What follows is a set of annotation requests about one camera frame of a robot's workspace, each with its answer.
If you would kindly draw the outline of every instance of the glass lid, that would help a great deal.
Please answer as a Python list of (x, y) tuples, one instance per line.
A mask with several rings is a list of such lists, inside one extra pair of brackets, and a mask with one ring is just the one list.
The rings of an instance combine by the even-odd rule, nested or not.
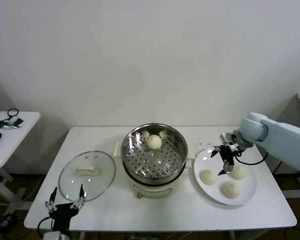
[(109, 154), (88, 151), (65, 165), (59, 177), (59, 189), (66, 199), (76, 201), (82, 184), (85, 200), (91, 201), (106, 191), (115, 174), (116, 165)]

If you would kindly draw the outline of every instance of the white wall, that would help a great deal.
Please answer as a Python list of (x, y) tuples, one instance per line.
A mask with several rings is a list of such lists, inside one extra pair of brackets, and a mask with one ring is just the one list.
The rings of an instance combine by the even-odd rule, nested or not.
[(0, 88), (42, 114), (15, 173), (47, 171), (72, 126), (277, 118), (300, 91), (300, 0), (0, 0)]

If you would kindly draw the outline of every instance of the power cord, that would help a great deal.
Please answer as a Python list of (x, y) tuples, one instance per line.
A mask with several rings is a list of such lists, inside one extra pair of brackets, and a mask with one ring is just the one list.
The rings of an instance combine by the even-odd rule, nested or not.
[(14, 215), (14, 214), (4, 215), (2, 217), (2, 219), (0, 220), (0, 233), (1, 233), (1, 236), (4, 236), (4, 238), (7, 239), (7, 240), (23, 240), (23, 239), (25, 239), (32, 232), (32, 230), (30, 230), (24, 236), (19, 237), (19, 238), (15, 238), (15, 239), (11, 239), (11, 238), (6, 236), (7, 233), (10, 233), (15, 228), (15, 226), (17, 225), (17, 222), (18, 222), (18, 218), (17, 218), (16, 215)]
[(192, 232), (188, 232), (187, 234), (183, 235), (179, 240), (184, 239), (186, 236), (188, 236), (188, 235), (190, 235), (190, 234), (192, 234)]
[(264, 156), (264, 158), (263, 158), (261, 161), (254, 162), (254, 163), (248, 163), (248, 162), (240, 161), (240, 160), (237, 158), (236, 155), (235, 155), (234, 157), (235, 157), (235, 159), (236, 159), (239, 163), (241, 163), (241, 164), (253, 166), (253, 165), (258, 165), (258, 164), (264, 162), (264, 161), (266, 160), (266, 158), (268, 157), (268, 152), (265, 153), (265, 156)]
[(287, 240), (287, 231), (288, 231), (289, 229), (295, 229), (295, 230), (298, 230), (298, 231), (300, 232), (300, 229), (297, 228), (297, 227), (286, 228), (286, 229), (284, 230), (284, 232), (283, 232), (284, 240)]
[(16, 117), (18, 114), (19, 114), (19, 109), (18, 108), (10, 108), (7, 112), (6, 112), (6, 114), (9, 116), (8, 118), (6, 118), (6, 119), (3, 119), (3, 120), (0, 120), (1, 122), (4, 122), (4, 121), (6, 121), (6, 120), (10, 120), (10, 119), (12, 119), (13, 117)]
[(171, 235), (167, 236), (165, 240), (168, 240), (169, 238), (171, 238), (172, 236), (174, 236), (176, 234), (176, 232), (172, 233)]
[(40, 232), (40, 225), (41, 225), (45, 220), (48, 220), (48, 219), (51, 219), (51, 217), (50, 217), (50, 216), (47, 216), (47, 217), (43, 218), (43, 219), (39, 222), (38, 226), (36, 227), (36, 231), (38, 232), (40, 238), (43, 238), (43, 237), (44, 237), (44, 236), (42, 235), (42, 233)]
[(275, 170), (272, 172), (272, 175), (274, 175), (276, 173), (276, 171), (279, 169), (281, 164), (282, 164), (282, 161), (280, 161), (278, 166), (276, 166)]

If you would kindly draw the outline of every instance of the metal rim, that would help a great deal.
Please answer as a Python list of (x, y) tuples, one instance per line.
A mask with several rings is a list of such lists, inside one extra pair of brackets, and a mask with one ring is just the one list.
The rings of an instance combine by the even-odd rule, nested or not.
[(113, 159), (108, 153), (106, 153), (106, 152), (104, 152), (104, 151), (86, 151), (86, 152), (80, 153), (79, 155), (77, 155), (77, 156), (75, 156), (74, 158), (72, 158), (72, 159), (71, 159), (71, 160), (63, 167), (63, 169), (62, 169), (62, 171), (61, 171), (61, 173), (60, 173), (60, 175), (59, 175), (59, 179), (58, 179), (58, 187), (59, 187), (59, 190), (60, 190), (60, 192), (61, 192), (61, 195), (62, 195), (66, 200), (68, 200), (68, 201), (70, 201), (70, 202), (73, 202), (73, 203), (75, 202), (75, 200), (67, 199), (66, 196), (65, 196), (65, 194), (62, 192), (62, 189), (61, 189), (61, 187), (60, 187), (60, 179), (61, 179), (62, 173), (64, 172), (64, 170), (66, 169), (66, 167), (69, 165), (69, 163), (71, 163), (75, 158), (77, 158), (77, 157), (79, 157), (79, 156), (81, 156), (81, 155), (83, 155), (83, 154), (87, 154), (87, 153), (102, 153), (102, 154), (107, 155), (107, 156), (111, 159), (111, 161), (112, 161), (112, 163), (113, 163), (113, 166), (114, 166), (114, 173), (113, 173), (113, 177), (112, 177), (111, 182), (110, 182), (109, 185), (104, 189), (104, 191), (101, 192), (101, 193), (100, 193), (99, 195), (97, 195), (96, 197), (91, 198), (90, 200), (87, 200), (87, 201), (85, 201), (85, 202), (90, 202), (90, 201), (92, 201), (92, 200), (94, 200), (94, 199), (100, 197), (102, 194), (105, 193), (105, 191), (110, 187), (110, 185), (111, 185), (111, 184), (113, 183), (113, 181), (115, 180), (116, 171), (117, 171), (116, 164), (115, 164), (114, 159)]
[[(162, 128), (167, 129), (168, 131), (173, 132), (173, 134), (175, 134), (175, 136), (177, 136), (177, 139), (182, 142), (182, 145), (180, 145), (180, 149), (182, 150), (183, 155), (178, 156), (181, 157), (181, 159), (179, 159), (182, 162), (182, 165), (179, 165), (179, 168), (177, 167), (176, 170), (173, 171), (172, 174), (170, 175), (166, 175), (166, 176), (161, 176), (159, 178), (155, 178), (155, 177), (147, 177), (147, 176), (140, 176), (138, 174), (134, 174), (134, 172), (131, 171), (131, 169), (128, 169), (126, 164), (128, 164), (127, 162), (127, 158), (126, 158), (126, 151), (127, 151), (127, 146), (125, 145), (125, 143), (127, 142), (127, 140), (129, 138), (131, 138), (131, 136), (133, 136), (134, 133), (143, 131), (143, 129), (147, 130), (148, 127), (158, 127), (158, 128)], [(147, 123), (147, 124), (143, 124), (141, 126), (138, 126), (136, 128), (134, 128), (133, 130), (131, 130), (124, 138), (122, 146), (121, 146), (121, 155), (122, 155), (122, 161), (123, 161), (123, 166), (125, 171), (127, 172), (127, 174), (129, 175), (130, 178), (132, 178), (133, 180), (137, 181), (140, 184), (146, 185), (146, 186), (164, 186), (166, 184), (171, 183), (172, 181), (174, 181), (175, 179), (177, 179), (181, 173), (183, 172), (185, 166), (186, 166), (186, 159), (187, 159), (187, 154), (188, 154), (188, 146), (187, 146), (187, 142), (185, 140), (185, 138), (182, 136), (182, 134), (176, 130), (175, 128), (166, 125), (166, 124), (162, 124), (162, 123)], [(142, 178), (145, 179), (145, 181), (153, 181), (152, 183), (145, 183), (142, 181)]]

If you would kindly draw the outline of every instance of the floor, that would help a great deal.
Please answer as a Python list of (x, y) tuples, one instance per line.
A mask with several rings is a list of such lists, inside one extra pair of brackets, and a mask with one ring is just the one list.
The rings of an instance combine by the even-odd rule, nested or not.
[[(6, 186), (13, 192), (16, 192), (20, 187), (26, 187), (27, 192), (25, 196), (30, 194), (34, 187), (36, 186), (38, 180), (41, 176), (24, 176), (24, 175), (15, 175), (13, 183), (7, 183)], [(281, 187), (282, 190), (290, 190), (290, 189), (300, 189), (300, 185), (294, 178), (276, 178), (278, 185)], [(33, 193), (33, 195), (28, 199), (28, 201), (33, 201), (39, 187)], [(0, 203), (5, 203), (5, 201), (0, 198)], [(290, 204), (294, 214), (296, 215), (299, 224), (297, 228), (300, 229), (300, 199), (289, 199), (288, 203)], [(0, 205), (0, 217), (3, 215), (6, 206)], [(6, 233), (6, 237), (1, 236), (0, 233), (0, 240), (7, 239), (7, 240), (21, 240), (20, 238), (27, 235), (25, 240), (39, 240), (40, 237), (37, 231), (33, 230), (30, 231), (29, 229), (25, 228), (23, 225), (23, 218), (25, 218), (27, 212), (26, 211), (17, 211), (15, 215), (18, 217), (18, 221), (11, 232)], [(286, 231), (286, 240), (300, 240), (300, 230), (296, 228), (290, 228)], [(258, 238), (258, 240), (284, 240), (284, 229), (272, 229), (268, 231), (266, 234), (262, 235)], [(168, 236), (172, 233), (135, 233), (136, 236), (149, 236), (149, 237), (157, 237), (160, 240), (166, 240)], [(184, 233), (176, 233), (169, 237), (169, 240), (180, 240), (187, 232)], [(242, 236), (244, 234), (243, 231), (236, 232), (237, 236)], [(72, 239), (78, 239), (79, 233), (73, 232)], [(85, 240), (128, 240), (129, 236), (127, 233), (109, 233), (109, 232), (88, 232), (85, 235)], [(182, 240), (229, 240), (229, 233), (228, 232), (193, 232), (187, 236), (185, 236)]]

